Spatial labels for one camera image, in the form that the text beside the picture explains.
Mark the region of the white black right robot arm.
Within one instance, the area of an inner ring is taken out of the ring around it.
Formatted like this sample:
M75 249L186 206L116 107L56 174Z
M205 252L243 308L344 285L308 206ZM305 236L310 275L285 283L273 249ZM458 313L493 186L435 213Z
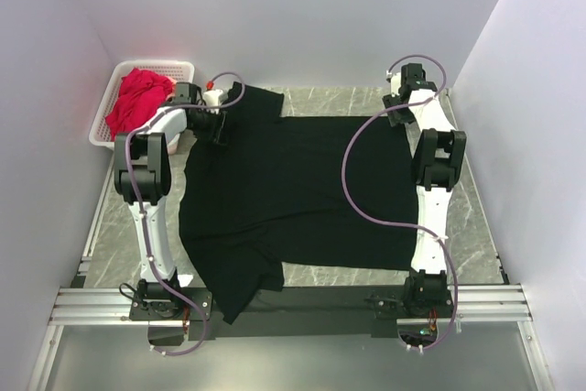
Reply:
M443 249L454 188L461 177L467 143L440 103L439 88L420 63L409 62L399 73L387 72L390 93L383 98L392 126L415 124L419 138L411 162L418 196L416 247L402 306L409 317L447 317L453 312L448 286L450 264Z

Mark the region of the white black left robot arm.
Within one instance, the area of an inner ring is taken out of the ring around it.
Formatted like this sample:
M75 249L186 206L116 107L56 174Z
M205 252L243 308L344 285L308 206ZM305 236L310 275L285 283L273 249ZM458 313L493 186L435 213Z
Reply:
M150 302L164 320L182 311L177 266L171 255L166 202L171 190L168 145L190 130L203 141L222 142L227 92L179 82L170 99L138 128L114 138L114 188L131 212L140 255L134 302Z

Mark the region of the black t shirt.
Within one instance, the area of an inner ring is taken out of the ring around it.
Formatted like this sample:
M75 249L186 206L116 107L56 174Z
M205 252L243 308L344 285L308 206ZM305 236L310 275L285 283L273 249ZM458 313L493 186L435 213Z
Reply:
M228 143L190 150L179 238L226 319L284 264L407 271L418 197L406 130L384 118L285 117L281 94L235 83Z

